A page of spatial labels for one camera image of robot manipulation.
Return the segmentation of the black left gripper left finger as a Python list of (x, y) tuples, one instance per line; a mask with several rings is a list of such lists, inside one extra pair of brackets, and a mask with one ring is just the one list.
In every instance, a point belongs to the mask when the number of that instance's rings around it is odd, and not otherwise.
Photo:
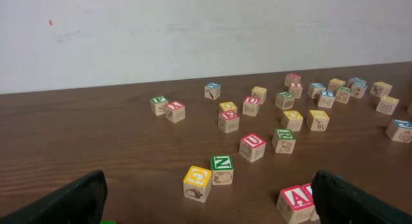
[(45, 197), (1, 218), (4, 224), (100, 223), (108, 195), (101, 170), (53, 191)]

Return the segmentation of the red A block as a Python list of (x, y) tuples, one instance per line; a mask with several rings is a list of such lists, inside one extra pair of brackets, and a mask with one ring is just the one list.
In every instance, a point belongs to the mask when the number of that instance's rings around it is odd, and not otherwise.
[(310, 219), (314, 203), (300, 185), (280, 190), (276, 207), (287, 224), (298, 224)]

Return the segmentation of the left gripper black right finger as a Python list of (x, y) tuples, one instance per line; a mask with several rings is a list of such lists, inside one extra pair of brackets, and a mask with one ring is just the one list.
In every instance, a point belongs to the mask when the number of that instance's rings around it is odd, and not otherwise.
[(311, 188), (321, 223), (411, 223), (410, 214), (328, 171), (317, 171)]

